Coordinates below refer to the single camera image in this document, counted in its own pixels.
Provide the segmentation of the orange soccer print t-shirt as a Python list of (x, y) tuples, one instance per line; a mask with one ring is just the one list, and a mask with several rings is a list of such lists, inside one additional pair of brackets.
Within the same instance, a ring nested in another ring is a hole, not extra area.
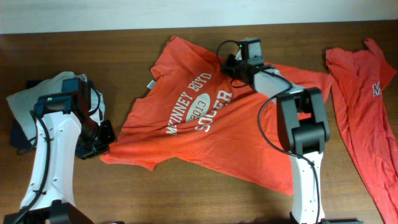
[(217, 56), (172, 37), (151, 70), (155, 84), (137, 99), (107, 164), (153, 170), (171, 158), (293, 193), (289, 157), (279, 152), (275, 105), (220, 71)]

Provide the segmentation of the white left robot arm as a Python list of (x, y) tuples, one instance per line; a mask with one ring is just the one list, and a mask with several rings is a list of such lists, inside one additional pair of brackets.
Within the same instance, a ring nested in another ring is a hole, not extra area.
[(91, 96), (72, 91), (41, 96), (34, 106), (37, 144), (30, 183), (19, 212), (5, 223), (91, 223), (75, 206), (75, 158), (106, 152), (116, 135), (110, 121), (90, 117)]

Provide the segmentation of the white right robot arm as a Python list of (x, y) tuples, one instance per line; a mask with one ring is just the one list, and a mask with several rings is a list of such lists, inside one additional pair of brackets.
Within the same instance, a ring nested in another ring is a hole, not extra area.
[(322, 207), (320, 168), (325, 145), (330, 138), (323, 95), (319, 88), (304, 88), (283, 77), (260, 56), (242, 58), (233, 54), (221, 63), (222, 70), (234, 80), (249, 85), (274, 102), (277, 111), (275, 150), (290, 157), (294, 199), (292, 223), (329, 223)]

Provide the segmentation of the dark navy folded garment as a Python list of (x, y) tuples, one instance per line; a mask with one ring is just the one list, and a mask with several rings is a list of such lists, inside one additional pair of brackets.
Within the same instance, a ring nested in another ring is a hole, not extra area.
[(25, 135), (25, 131), (23, 130), (21, 124), (18, 122), (16, 118), (13, 119), (11, 132), (9, 135), (9, 143), (12, 147), (17, 149), (18, 155), (23, 155), (32, 150), (32, 147), (35, 148), (35, 140), (37, 137), (37, 128), (35, 125), (35, 116), (32, 116), (30, 111), (28, 112), (28, 119), (34, 128), (34, 136), (32, 138), (28, 138)]

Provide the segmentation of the light grey folded t-shirt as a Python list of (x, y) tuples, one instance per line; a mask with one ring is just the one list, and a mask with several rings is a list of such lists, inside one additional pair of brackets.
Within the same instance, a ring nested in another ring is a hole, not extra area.
[[(90, 93), (62, 93), (62, 82), (69, 78), (81, 78), (86, 81)], [(28, 112), (35, 116), (37, 137), (35, 148), (32, 149), (38, 151), (51, 148), (59, 141), (74, 148), (86, 120), (93, 120), (98, 124), (104, 121), (102, 94), (86, 75), (75, 75), (72, 72), (62, 72), (32, 88), (8, 96), (7, 102), (29, 139), (34, 136), (34, 128), (28, 119)]]

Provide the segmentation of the red heathered t-shirt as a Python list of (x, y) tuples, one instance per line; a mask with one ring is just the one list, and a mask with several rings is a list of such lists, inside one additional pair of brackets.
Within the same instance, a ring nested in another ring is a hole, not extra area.
[(333, 108), (341, 138), (384, 223), (397, 223), (397, 141), (383, 90), (397, 74), (373, 39), (357, 52), (326, 51), (334, 78)]

